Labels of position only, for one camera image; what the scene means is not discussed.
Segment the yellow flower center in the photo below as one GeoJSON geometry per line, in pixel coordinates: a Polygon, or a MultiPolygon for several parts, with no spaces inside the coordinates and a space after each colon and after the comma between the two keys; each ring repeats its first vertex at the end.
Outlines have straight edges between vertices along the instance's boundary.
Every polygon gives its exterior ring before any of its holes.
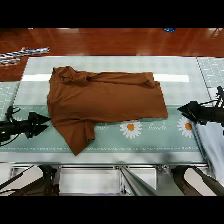
{"type": "Polygon", "coordinates": [[[133,131],[135,129],[135,126],[133,124],[128,124],[128,130],[133,131]]]}
{"type": "Polygon", "coordinates": [[[187,130],[192,130],[192,125],[191,125],[190,123],[186,123],[186,124],[185,124],[185,128],[186,128],[187,130]]]}

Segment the daisy print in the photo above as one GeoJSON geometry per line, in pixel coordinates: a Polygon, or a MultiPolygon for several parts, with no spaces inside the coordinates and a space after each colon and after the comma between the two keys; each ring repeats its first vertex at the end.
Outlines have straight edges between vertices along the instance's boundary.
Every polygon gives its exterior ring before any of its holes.
{"type": "Polygon", "coordinates": [[[140,121],[131,120],[131,121],[124,121],[120,125],[120,131],[123,132],[126,138],[135,138],[141,134],[142,125],[140,121]]]}
{"type": "Polygon", "coordinates": [[[193,137],[192,125],[186,117],[182,117],[181,119],[179,119],[177,127],[178,130],[181,131],[182,135],[184,135],[185,137],[193,137]]]}

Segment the reddish brown wooden surface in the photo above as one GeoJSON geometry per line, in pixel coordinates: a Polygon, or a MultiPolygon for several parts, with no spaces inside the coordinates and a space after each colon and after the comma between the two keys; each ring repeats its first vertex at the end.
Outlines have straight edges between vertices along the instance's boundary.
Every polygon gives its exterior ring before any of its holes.
{"type": "MultiPolygon", "coordinates": [[[[0,53],[22,47],[50,47],[49,54],[224,57],[224,29],[177,28],[0,28],[0,53]]],[[[0,66],[0,81],[21,79],[28,57],[17,65],[0,66]]]]}

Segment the blue object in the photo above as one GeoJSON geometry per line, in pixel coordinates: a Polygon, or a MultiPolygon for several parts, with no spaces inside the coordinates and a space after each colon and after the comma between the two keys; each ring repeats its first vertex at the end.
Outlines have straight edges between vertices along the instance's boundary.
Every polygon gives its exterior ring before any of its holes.
{"type": "Polygon", "coordinates": [[[163,28],[166,32],[175,32],[176,28],[163,28]]]}

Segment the brown shirt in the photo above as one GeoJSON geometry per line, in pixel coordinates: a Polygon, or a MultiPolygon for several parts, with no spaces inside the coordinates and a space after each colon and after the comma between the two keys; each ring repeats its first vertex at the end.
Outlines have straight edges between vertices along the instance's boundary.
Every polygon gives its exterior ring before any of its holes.
{"type": "Polygon", "coordinates": [[[53,126],[75,155],[94,139],[97,122],[167,118],[159,82],[153,73],[85,72],[54,68],[48,111],[53,126]]]}

